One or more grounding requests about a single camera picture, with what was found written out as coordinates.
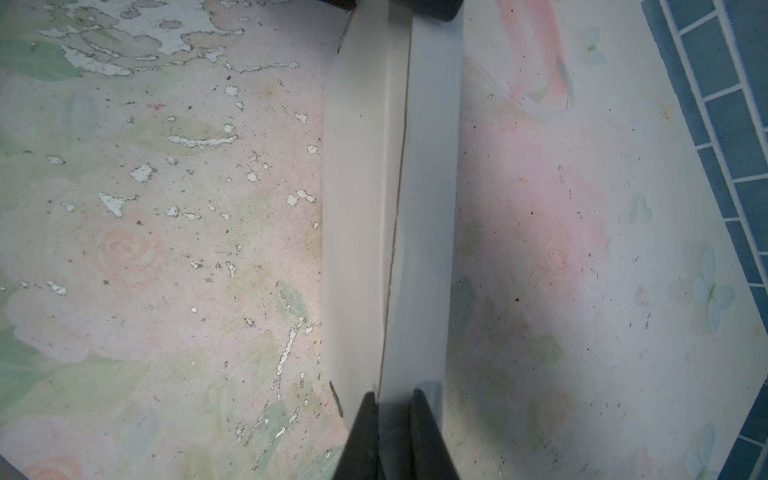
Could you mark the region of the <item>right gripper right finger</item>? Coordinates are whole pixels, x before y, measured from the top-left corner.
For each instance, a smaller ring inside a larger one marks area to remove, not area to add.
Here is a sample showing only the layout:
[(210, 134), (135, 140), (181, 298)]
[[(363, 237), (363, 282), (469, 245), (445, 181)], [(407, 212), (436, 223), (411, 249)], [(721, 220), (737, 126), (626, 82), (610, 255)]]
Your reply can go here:
[(413, 392), (409, 414), (412, 478), (459, 480), (427, 398), (420, 389)]

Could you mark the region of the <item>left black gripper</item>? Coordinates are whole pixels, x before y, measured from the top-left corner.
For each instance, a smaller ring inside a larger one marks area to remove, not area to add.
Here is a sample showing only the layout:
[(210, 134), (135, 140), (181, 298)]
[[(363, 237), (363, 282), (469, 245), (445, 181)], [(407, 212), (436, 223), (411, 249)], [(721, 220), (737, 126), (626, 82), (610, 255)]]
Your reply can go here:
[[(360, 0), (321, 0), (323, 3), (352, 11)], [(413, 12), (439, 21), (452, 21), (462, 8), (463, 0), (392, 0)]]

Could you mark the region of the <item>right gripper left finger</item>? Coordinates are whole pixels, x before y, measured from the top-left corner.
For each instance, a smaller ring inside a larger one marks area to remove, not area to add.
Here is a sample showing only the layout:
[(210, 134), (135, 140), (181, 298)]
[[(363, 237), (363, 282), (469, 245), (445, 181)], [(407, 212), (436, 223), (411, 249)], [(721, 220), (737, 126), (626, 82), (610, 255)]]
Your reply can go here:
[(377, 480), (379, 478), (378, 405), (373, 392), (363, 396), (339, 458), (333, 480)]

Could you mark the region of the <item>white paper box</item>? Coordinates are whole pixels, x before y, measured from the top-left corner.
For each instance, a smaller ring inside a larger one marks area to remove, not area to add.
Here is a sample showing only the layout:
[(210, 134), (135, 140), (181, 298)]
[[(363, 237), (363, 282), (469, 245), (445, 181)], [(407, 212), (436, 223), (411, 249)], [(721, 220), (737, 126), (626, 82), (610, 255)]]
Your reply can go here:
[(321, 319), (348, 436), (378, 405), (379, 478), (413, 479), (410, 403), (441, 431), (463, 6), (452, 21), (360, 1), (324, 88)]

